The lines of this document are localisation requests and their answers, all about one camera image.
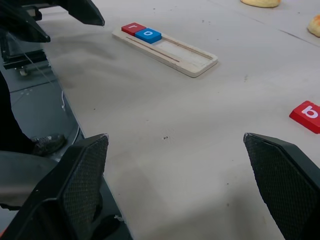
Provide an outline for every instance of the bread roll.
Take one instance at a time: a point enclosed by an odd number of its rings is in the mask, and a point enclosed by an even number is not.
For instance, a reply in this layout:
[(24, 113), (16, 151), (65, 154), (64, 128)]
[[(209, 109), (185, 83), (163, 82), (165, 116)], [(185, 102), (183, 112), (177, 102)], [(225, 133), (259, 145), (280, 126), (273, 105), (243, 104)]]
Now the bread roll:
[(274, 8), (281, 3), (281, 0), (241, 0), (241, 2), (260, 8)]
[(308, 30), (310, 33), (320, 38), (320, 14), (315, 16), (309, 23)]

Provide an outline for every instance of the table surface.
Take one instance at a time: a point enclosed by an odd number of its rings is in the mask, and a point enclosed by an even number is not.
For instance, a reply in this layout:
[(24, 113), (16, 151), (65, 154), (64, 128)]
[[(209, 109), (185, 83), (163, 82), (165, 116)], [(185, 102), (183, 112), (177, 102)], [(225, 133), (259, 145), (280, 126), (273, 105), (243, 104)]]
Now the table surface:
[[(105, 177), (135, 239), (283, 240), (264, 204), (245, 132), (298, 145), (319, 136), (289, 118), (320, 103), (317, 0), (274, 9), (237, 0), (94, 1), (105, 27), (43, 12), (44, 50), (86, 137), (109, 133)], [(213, 53), (190, 78), (112, 38), (131, 22)]]

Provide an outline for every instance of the blue block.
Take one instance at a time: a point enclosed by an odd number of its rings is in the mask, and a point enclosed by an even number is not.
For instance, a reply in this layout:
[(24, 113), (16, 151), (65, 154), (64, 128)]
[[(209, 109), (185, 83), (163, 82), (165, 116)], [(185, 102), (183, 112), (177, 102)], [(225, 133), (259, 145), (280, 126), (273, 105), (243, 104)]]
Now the blue block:
[(135, 33), (135, 37), (141, 39), (149, 44), (153, 44), (159, 40), (161, 40), (161, 33), (151, 28), (146, 28), (141, 31)]

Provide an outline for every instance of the red block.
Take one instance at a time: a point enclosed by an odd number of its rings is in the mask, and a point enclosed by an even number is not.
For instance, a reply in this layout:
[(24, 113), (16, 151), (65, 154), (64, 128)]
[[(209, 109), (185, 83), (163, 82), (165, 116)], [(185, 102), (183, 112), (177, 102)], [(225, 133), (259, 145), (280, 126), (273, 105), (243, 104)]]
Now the red block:
[(320, 106), (305, 101), (292, 111), (290, 118), (315, 134), (320, 134)]
[(139, 32), (143, 29), (146, 29), (145, 26), (142, 26), (136, 22), (130, 23), (128, 25), (125, 25), (121, 28), (121, 30), (127, 34), (130, 34), (132, 36), (135, 35), (136, 32)]

